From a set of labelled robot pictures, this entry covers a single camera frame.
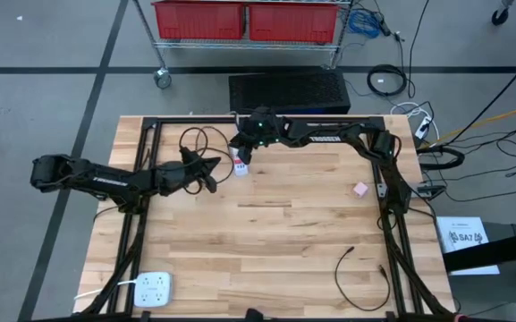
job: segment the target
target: metal shelf cart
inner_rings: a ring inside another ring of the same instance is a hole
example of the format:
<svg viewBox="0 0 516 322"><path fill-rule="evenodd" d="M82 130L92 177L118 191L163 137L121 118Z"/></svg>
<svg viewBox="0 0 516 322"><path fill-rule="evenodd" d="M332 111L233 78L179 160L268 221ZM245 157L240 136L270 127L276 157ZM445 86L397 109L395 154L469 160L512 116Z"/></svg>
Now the metal shelf cart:
<svg viewBox="0 0 516 322"><path fill-rule="evenodd" d="M210 2L236 2L234 0L204 0ZM311 42L294 42L294 41L253 41L248 39L248 35L244 35L240 40L208 40L208 39L159 39L156 40L152 34L152 30L148 26L148 22L142 11L139 0L132 0L139 13L140 20L147 32L150 44L155 51L156 58L160 62L160 69L154 73L155 84L160 89L166 89L172 83L170 72L166 67L163 54L160 48L166 50L167 48L190 48L190 49L261 49L261 50L312 50L328 52L329 64L328 68L334 69L337 66L337 58L342 50L343 37L351 14L354 0L249 0L244 3L270 3L270 4L338 4L345 7L343 25L340 27L340 32L337 35L337 41L332 44L316 44Z"/></svg>

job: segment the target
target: white cable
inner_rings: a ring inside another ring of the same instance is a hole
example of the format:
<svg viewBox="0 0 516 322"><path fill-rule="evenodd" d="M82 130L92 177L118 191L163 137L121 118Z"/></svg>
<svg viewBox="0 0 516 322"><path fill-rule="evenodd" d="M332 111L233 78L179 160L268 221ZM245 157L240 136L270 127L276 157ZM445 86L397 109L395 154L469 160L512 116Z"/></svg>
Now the white cable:
<svg viewBox="0 0 516 322"><path fill-rule="evenodd" d="M419 114L424 114L424 115L430 117L430 114L426 110L422 109L420 107L420 104L417 104L415 102L402 102L402 103L393 105L393 107L391 107L391 114L394 114L394 110L400 106L415 106L416 107L412 111L410 111L408 114L406 114L407 117L409 117L409 118L411 118L412 116L419 115ZM436 140L440 140L440 133L438 132L438 128L436 127L435 120L433 120L432 124L433 124L433 127L435 128Z"/></svg>
<svg viewBox="0 0 516 322"><path fill-rule="evenodd" d="M122 282L119 282L117 285L134 284L134 283L136 283L136 280L122 281ZM103 291L103 289L98 289L98 290L95 290L95 291L85 292L83 294L79 294L79 295L75 296L73 298L73 300L76 301L76 300L80 299L81 297L92 295L92 294L95 294L95 293L98 293L98 292L101 292L101 291Z"/></svg>

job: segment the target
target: caster wheel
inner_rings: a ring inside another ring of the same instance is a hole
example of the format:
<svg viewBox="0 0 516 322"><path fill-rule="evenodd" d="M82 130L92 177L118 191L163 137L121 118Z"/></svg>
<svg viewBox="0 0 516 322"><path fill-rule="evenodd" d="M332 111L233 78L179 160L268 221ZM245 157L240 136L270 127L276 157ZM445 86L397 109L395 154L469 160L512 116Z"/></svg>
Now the caster wheel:
<svg viewBox="0 0 516 322"><path fill-rule="evenodd" d="M502 11L499 17L496 17L497 14L497 10L494 13L492 13L492 23L495 26L500 26L501 24L505 23L506 20L508 20L508 9L504 9L504 11Z"/></svg>
<svg viewBox="0 0 516 322"><path fill-rule="evenodd" d="M166 89L172 84L172 77L168 71L157 71L154 73L154 82L159 89Z"/></svg>

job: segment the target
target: pink block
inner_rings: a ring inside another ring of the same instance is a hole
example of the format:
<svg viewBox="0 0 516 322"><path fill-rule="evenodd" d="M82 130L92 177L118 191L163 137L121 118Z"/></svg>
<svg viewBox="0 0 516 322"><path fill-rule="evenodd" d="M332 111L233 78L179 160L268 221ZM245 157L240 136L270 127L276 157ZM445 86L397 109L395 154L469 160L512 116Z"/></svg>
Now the pink block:
<svg viewBox="0 0 516 322"><path fill-rule="evenodd" d="M362 198L363 196L365 196L365 193L367 193L367 191L368 191L368 186L363 182L357 183L355 188L353 188L353 192L355 192L355 194L359 198Z"/></svg>

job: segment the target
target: white power strip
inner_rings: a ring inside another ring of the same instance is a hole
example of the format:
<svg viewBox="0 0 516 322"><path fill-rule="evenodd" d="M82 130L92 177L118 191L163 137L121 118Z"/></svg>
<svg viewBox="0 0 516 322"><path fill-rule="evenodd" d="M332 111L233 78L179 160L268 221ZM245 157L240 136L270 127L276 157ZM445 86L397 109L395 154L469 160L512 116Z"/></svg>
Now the white power strip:
<svg viewBox="0 0 516 322"><path fill-rule="evenodd" d="M134 306L155 308L172 300L172 275L167 272L142 273L134 286Z"/></svg>
<svg viewBox="0 0 516 322"><path fill-rule="evenodd" d="M425 116L425 118L422 119L422 122L420 123L419 128L415 131L415 136L417 138L422 139L425 137L425 135L427 135L427 132L428 132L427 125L429 125L432 120L433 119L430 116Z"/></svg>

